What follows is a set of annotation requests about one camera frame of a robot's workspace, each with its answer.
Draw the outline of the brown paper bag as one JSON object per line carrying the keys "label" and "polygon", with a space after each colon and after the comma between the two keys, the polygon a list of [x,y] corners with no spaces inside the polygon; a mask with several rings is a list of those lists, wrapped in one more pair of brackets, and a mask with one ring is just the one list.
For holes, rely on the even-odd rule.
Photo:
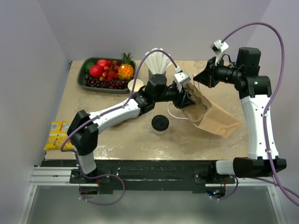
{"label": "brown paper bag", "polygon": [[227,112],[221,106],[212,101],[200,90],[199,84],[191,82],[186,86],[191,94],[192,100],[195,102],[202,101],[207,107],[208,111],[201,122],[192,123],[180,110],[179,115],[173,114],[174,104],[171,103],[167,107],[167,112],[173,120],[177,120],[181,130],[188,133],[191,132],[206,132],[212,135],[220,136],[225,139],[231,136],[237,130],[241,122],[231,113]]}

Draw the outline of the black cup lid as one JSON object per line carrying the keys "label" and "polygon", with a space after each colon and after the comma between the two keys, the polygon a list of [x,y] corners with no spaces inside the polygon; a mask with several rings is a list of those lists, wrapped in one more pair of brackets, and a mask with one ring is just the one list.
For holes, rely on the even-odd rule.
{"label": "black cup lid", "polygon": [[151,125],[156,131],[165,131],[169,127],[169,120],[164,115],[156,115],[153,117]]}

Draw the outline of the brown cup carrier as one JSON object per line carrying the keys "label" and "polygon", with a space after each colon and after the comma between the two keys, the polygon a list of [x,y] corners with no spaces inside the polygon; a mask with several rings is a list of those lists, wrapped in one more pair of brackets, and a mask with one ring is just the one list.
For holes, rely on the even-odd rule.
{"label": "brown cup carrier", "polygon": [[198,123],[204,118],[208,107],[202,101],[197,101],[194,105],[190,105],[182,111],[192,123]]}

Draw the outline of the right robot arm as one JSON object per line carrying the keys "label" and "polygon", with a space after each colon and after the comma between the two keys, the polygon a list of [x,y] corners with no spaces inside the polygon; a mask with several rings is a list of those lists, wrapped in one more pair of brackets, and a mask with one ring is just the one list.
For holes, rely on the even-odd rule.
{"label": "right robot arm", "polygon": [[216,56],[207,61],[205,69],[194,77],[194,81],[209,88],[219,82],[234,85],[239,93],[243,113],[249,132],[247,157],[236,157],[232,161],[218,160],[208,171],[208,178],[219,183],[225,175],[241,178],[268,177],[284,170],[286,159],[279,157],[271,129],[271,112],[267,105],[272,96],[268,76],[260,76],[261,51],[257,48],[241,47],[236,62],[224,64],[225,52],[213,46]]}

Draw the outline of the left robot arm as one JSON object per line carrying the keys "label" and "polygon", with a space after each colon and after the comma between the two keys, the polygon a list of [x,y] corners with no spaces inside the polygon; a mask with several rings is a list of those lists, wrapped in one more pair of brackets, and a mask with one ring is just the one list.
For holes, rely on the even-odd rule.
{"label": "left robot arm", "polygon": [[117,105],[92,113],[85,110],[77,112],[67,136],[75,149],[81,179],[86,183],[96,180],[93,152],[100,133],[125,120],[148,113],[158,102],[171,101],[178,109],[194,105],[195,102],[186,88],[190,81],[191,78],[185,72],[175,74],[171,85],[166,84],[166,76],[154,75],[145,86]]}

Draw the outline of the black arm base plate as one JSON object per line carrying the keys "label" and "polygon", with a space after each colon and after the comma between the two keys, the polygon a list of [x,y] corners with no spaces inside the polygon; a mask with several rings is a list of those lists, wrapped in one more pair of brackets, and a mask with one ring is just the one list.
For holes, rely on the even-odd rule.
{"label": "black arm base plate", "polygon": [[217,174],[214,161],[176,160],[96,160],[96,170],[85,178],[75,160],[45,160],[42,167],[70,168],[71,184],[99,186],[100,194],[115,190],[133,191],[191,191],[213,193],[217,188],[225,192],[225,186],[234,184],[228,175]]}

